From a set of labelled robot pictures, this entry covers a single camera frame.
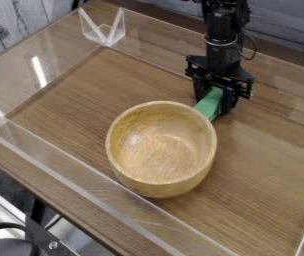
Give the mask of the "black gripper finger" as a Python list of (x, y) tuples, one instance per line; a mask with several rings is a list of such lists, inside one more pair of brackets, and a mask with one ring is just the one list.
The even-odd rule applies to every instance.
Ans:
[(201, 78), (194, 79), (194, 90), (195, 90), (197, 101), (201, 101), (206, 97), (211, 89), (213, 89), (213, 85), (207, 80)]
[(239, 90), (238, 88), (226, 87), (223, 89), (222, 97), (222, 114), (227, 115), (231, 109), (237, 106), (239, 100)]

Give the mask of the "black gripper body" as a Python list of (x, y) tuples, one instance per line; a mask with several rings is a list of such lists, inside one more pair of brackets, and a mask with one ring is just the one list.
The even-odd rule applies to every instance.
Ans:
[(206, 55), (186, 57), (186, 75), (193, 79), (207, 80), (213, 87), (238, 88), (239, 98), (250, 99), (255, 77), (242, 67), (243, 39), (238, 38), (229, 44), (210, 41), (206, 43)]

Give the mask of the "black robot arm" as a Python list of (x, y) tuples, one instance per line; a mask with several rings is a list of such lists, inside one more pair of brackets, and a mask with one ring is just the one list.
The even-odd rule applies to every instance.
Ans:
[(186, 75), (193, 79), (197, 97), (195, 109), (214, 120), (227, 115), (241, 98), (250, 99), (255, 77), (242, 67), (242, 60), (253, 60), (243, 54), (250, 22), (249, 0), (198, 0), (207, 25), (205, 35), (206, 55), (186, 57)]

